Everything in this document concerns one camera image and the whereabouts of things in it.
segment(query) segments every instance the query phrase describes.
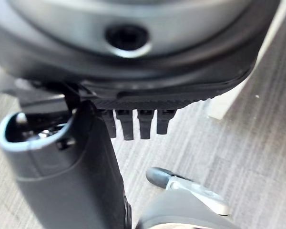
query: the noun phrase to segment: black plastic part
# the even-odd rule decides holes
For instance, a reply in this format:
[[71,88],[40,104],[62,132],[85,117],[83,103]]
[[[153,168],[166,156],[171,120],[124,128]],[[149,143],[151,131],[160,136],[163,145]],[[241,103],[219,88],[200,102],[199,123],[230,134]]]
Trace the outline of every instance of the black plastic part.
[[113,117],[113,110],[100,110],[103,120],[106,123],[110,138],[116,137],[116,127]]
[[157,134],[167,134],[168,124],[175,114],[176,110],[158,110]]
[[[20,139],[16,115],[0,125],[0,146],[45,229],[129,228],[123,178],[106,125],[95,114],[84,102],[61,131],[37,140]],[[70,138],[75,143],[59,147]]]
[[0,0],[0,65],[6,72],[43,81],[87,81],[91,87],[119,92],[223,83],[240,77],[240,72],[254,64],[280,2],[252,1],[226,30],[183,52],[126,60],[100,56],[53,39],[25,21],[6,1]]
[[152,125],[153,114],[154,111],[152,110],[138,110],[141,139],[151,138],[151,125]]
[[166,188],[166,185],[171,177],[179,177],[185,180],[192,181],[191,179],[188,179],[186,177],[173,173],[172,171],[164,169],[164,168],[151,167],[151,168],[148,168],[146,171],[147,180],[153,185],[156,185],[161,188]]
[[136,229],[167,228],[173,223],[180,227],[239,229],[231,220],[217,215],[191,192],[169,189],[161,192],[143,211]]
[[149,40],[146,29],[136,25],[111,26],[105,37],[110,45],[125,51],[137,50]]
[[124,140],[133,140],[133,111],[116,110],[116,118],[121,121],[123,128]]

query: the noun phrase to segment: gray carpet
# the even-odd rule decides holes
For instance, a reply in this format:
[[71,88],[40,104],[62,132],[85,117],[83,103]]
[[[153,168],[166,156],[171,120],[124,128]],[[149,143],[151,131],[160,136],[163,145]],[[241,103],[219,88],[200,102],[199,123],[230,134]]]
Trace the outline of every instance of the gray carpet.
[[[242,229],[286,229],[286,21],[255,75],[222,121],[206,117],[208,101],[179,111],[169,134],[113,139],[133,206],[133,220],[161,192],[144,177],[150,166],[171,169],[210,187],[232,206]],[[0,95],[0,120],[17,111]],[[0,229],[40,229],[0,152]]]

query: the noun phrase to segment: black plastic housing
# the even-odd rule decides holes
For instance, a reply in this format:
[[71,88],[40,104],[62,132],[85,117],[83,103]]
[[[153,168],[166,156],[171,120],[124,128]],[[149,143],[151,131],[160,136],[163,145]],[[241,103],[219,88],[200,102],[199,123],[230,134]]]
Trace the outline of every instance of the black plastic housing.
[[249,75],[279,3],[254,0],[226,29],[199,45],[130,60],[57,40],[0,0],[0,66],[14,77],[80,84],[99,109],[176,110],[220,95]]
[[16,115],[0,125],[0,146],[45,229],[125,229],[123,178],[103,120],[90,102],[56,134],[22,139]]

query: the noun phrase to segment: black plastic tab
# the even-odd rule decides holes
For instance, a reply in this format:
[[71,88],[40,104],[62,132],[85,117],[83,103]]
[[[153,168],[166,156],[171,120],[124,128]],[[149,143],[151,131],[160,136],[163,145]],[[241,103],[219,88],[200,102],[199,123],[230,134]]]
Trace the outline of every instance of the black plastic tab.
[[152,110],[138,110],[141,139],[151,138],[151,125],[152,125],[153,114],[154,111]]
[[157,134],[167,134],[168,124],[175,114],[176,110],[158,110]]
[[113,117],[113,110],[100,110],[103,120],[106,123],[110,138],[116,137],[115,121]]
[[124,133],[124,140],[133,140],[133,111],[132,110],[116,110],[116,118],[121,121]]

